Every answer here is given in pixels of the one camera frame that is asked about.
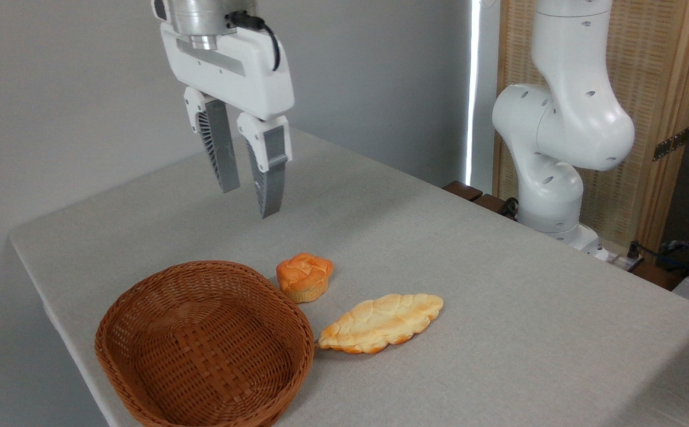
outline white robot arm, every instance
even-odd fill
[[[185,83],[190,124],[200,133],[224,192],[239,186],[226,104],[243,111],[263,217],[279,211],[285,163],[292,160],[289,122],[294,92],[284,47],[255,0],[152,0],[170,67]]]
[[[493,111],[518,173],[518,221],[598,257],[607,254],[597,235],[579,224],[583,183],[573,165],[610,170],[634,142],[605,64],[611,6],[537,0],[532,60],[550,87],[509,86]]]

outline table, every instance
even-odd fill
[[[316,335],[393,292],[445,305],[379,354],[318,350],[277,425],[689,423],[687,300],[346,149],[297,130],[293,141],[284,206],[268,219],[237,141],[241,189],[221,194],[200,155],[11,233],[109,425],[137,424],[94,356],[120,294],[198,259],[274,282],[301,251],[336,264],[328,292],[301,305]]]

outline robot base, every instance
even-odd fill
[[[585,254],[592,255],[599,260],[608,260],[608,251],[600,246],[600,239],[597,233],[587,226],[579,224],[567,232],[546,232],[555,240],[563,241],[572,248],[578,249]]]

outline wicker basket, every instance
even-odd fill
[[[121,295],[96,352],[146,426],[273,425],[312,364],[307,318],[260,273],[189,262]]]

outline bread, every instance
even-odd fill
[[[303,252],[276,267],[281,292],[293,302],[317,300],[328,289],[328,278],[334,271],[330,260]]]
[[[421,333],[442,309],[437,295],[391,294],[363,301],[320,333],[317,345],[349,353],[380,352]]]

